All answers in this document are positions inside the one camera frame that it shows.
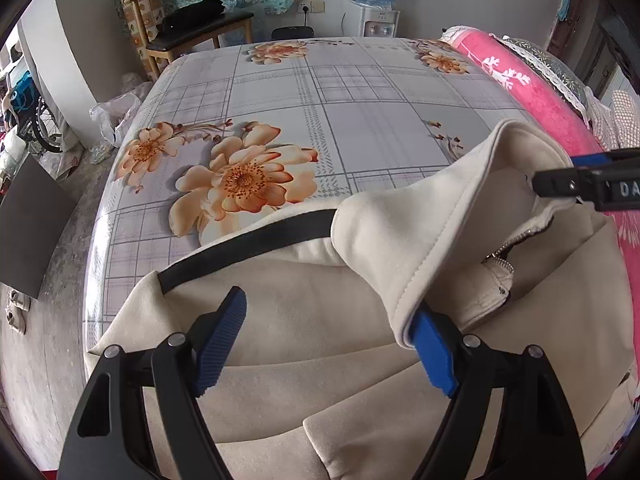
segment concrete floor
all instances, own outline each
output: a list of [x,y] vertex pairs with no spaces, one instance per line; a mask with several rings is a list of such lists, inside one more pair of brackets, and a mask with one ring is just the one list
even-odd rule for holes
[[[0,323],[0,378],[14,433],[40,470],[58,468],[84,389],[82,294],[95,214],[113,156],[97,166],[84,152],[60,183],[78,202],[49,262],[40,295],[25,313],[24,336]],[[0,284],[0,306],[7,289]]]

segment wooden chair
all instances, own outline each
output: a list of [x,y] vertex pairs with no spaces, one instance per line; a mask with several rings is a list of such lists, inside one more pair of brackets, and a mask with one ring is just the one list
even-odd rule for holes
[[146,33],[145,23],[140,13],[140,5],[138,0],[131,0],[133,12],[136,17],[136,24],[140,30],[140,39],[142,45],[149,56],[149,63],[154,74],[154,80],[160,76],[156,58],[161,57],[171,63],[176,57],[188,50],[194,45],[202,43],[206,40],[213,40],[215,48],[220,48],[218,36],[235,28],[244,27],[244,37],[247,43],[253,43],[251,32],[251,18],[254,16],[252,12],[246,10],[235,10],[234,12],[225,12],[216,16],[209,23],[203,26],[188,30],[186,32],[171,32],[169,34],[160,34],[158,38],[149,41]]

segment wall socket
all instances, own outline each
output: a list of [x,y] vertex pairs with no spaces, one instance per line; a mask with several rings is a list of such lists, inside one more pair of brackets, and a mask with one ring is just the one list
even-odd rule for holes
[[324,12],[324,1],[323,0],[305,0],[298,4],[298,14],[304,14],[305,11],[302,10],[303,7],[308,7],[308,12]]

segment beige jacket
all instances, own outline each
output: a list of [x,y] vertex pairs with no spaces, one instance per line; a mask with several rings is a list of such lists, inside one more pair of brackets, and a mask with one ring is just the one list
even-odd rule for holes
[[[455,164],[407,188],[284,208],[241,234],[259,237],[268,224],[336,210],[330,236],[327,228],[325,237],[164,294],[158,274],[150,273],[86,354],[87,365],[92,369],[110,344],[134,351],[185,332],[239,285],[246,320],[218,384],[199,401],[232,475],[410,479],[448,403],[429,384],[407,335],[426,295],[432,308],[493,348],[545,349],[589,470],[623,430],[637,375],[613,222],[574,200],[538,198],[530,188],[535,171],[570,164],[542,131],[503,121]],[[215,261],[222,244],[239,235],[196,253]],[[509,262],[483,263],[514,240],[522,242]],[[162,473],[178,478],[153,390],[145,400]],[[483,472],[499,406],[496,395],[470,478]]]

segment shoe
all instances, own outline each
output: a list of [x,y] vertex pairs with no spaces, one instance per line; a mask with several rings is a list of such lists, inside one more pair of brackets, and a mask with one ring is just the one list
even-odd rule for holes
[[12,288],[9,289],[9,302],[25,312],[28,312],[31,307],[31,298]]
[[9,323],[11,330],[15,330],[18,334],[24,335],[24,333],[27,332],[27,323],[20,310],[12,310],[9,307],[5,310],[6,320]]

